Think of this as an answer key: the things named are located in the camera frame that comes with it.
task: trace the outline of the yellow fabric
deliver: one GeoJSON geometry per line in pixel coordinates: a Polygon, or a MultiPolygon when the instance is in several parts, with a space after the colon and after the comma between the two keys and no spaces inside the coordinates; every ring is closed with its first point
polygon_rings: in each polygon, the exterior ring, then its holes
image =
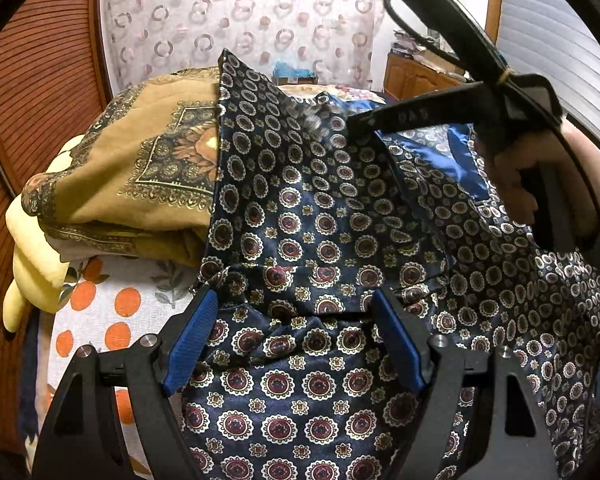
{"type": "MultiPolygon", "coordinates": [[[[7,209],[5,215],[7,229],[20,251],[20,257],[26,263],[27,268],[34,270],[36,275],[32,280],[36,283],[47,282],[53,290],[60,291],[64,283],[64,275],[68,264],[60,262],[60,256],[49,244],[46,243],[45,234],[38,225],[38,219],[27,215],[23,210],[20,197],[17,196],[7,209]]],[[[25,290],[20,288],[24,297],[35,306],[39,305],[33,301],[25,290]]]]}
{"type": "MultiPolygon", "coordinates": [[[[64,278],[68,264],[61,265],[64,270],[59,267],[56,270],[60,270],[64,278]]],[[[58,311],[60,289],[53,287],[51,282],[44,279],[42,274],[23,256],[18,246],[13,250],[13,280],[21,294],[34,306],[45,312],[55,313],[58,311]]]]}
{"type": "Polygon", "coordinates": [[[33,176],[22,206],[51,238],[107,253],[202,259],[218,158],[218,67],[123,91],[71,150],[71,167],[33,176]]]}
{"type": "Polygon", "coordinates": [[[74,149],[78,144],[80,144],[82,142],[83,139],[84,139],[84,134],[72,137],[67,142],[65,142],[64,146],[62,148],[60,148],[58,153],[68,152],[69,150],[74,149]]]}
{"type": "Polygon", "coordinates": [[[2,324],[9,332],[16,332],[27,307],[27,299],[20,293],[15,280],[11,282],[2,301],[2,324]]]}
{"type": "MultiPolygon", "coordinates": [[[[68,140],[46,171],[54,173],[68,168],[72,160],[70,150],[83,137],[68,140]]],[[[14,280],[2,301],[2,323],[9,332],[16,332],[27,301],[46,312],[55,313],[58,310],[58,296],[68,264],[61,263],[58,253],[46,243],[38,219],[24,212],[20,195],[11,202],[5,220],[15,241],[15,248],[14,280]]]]}

